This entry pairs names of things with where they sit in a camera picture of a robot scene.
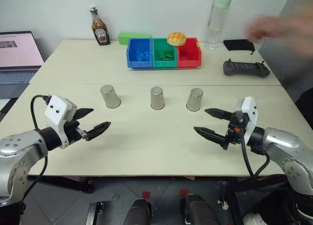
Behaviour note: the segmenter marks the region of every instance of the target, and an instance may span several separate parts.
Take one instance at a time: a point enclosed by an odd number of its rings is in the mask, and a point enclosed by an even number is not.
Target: bottle lid
[[[227,9],[232,0],[214,0],[214,6],[220,9]]]
[[[97,10],[97,7],[95,4],[90,4],[89,8],[90,8],[90,11],[96,11]]]

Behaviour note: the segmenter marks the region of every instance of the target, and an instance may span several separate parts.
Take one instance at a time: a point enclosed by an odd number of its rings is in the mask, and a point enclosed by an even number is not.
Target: laptop
[[[0,33],[0,99],[18,98],[44,64],[31,31]]]

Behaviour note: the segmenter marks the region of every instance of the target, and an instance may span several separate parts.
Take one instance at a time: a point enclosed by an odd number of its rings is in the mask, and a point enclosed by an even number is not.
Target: water bottle
[[[231,0],[214,0],[204,47],[214,50],[219,41]]]

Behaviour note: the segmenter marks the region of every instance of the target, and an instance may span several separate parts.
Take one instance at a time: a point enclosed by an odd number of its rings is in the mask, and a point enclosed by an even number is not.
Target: game controller
[[[223,64],[224,74],[231,76],[234,74],[254,75],[259,77],[267,77],[270,70],[262,63],[238,63],[232,62],[231,59],[225,61]]]

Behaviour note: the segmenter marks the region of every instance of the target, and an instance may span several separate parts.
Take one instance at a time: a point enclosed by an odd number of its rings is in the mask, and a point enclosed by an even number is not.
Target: laptop keyboard
[[[36,72],[0,72],[0,84],[29,83]]]

